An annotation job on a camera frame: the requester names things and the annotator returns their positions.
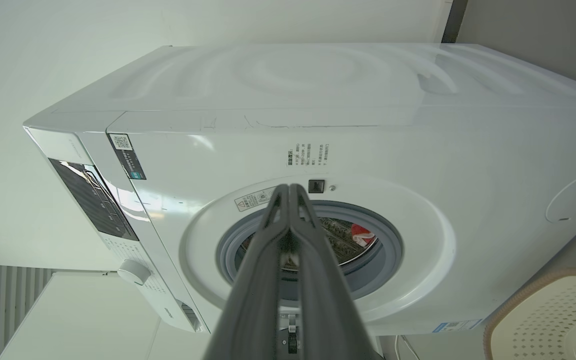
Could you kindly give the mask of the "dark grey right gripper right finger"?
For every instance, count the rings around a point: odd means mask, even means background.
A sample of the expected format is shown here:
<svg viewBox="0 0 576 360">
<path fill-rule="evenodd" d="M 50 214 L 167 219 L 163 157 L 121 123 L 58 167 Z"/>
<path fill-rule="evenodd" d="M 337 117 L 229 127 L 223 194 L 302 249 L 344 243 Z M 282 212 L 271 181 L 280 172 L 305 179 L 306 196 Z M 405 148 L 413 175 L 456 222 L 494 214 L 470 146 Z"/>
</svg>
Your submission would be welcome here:
<svg viewBox="0 0 576 360">
<path fill-rule="evenodd" d="M 304 360 L 379 360 L 306 189 L 290 186 Z"/>
</svg>

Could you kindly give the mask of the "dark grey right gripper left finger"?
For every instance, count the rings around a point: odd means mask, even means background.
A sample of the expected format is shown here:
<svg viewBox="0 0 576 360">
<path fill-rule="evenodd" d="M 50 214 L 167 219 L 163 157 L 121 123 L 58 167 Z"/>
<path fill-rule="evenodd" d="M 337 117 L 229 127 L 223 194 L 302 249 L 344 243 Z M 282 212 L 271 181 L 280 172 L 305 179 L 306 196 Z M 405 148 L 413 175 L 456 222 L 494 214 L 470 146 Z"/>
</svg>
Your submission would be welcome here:
<svg viewBox="0 0 576 360">
<path fill-rule="evenodd" d="M 290 187 L 277 186 L 237 273 L 205 360 L 275 360 Z"/>
</svg>

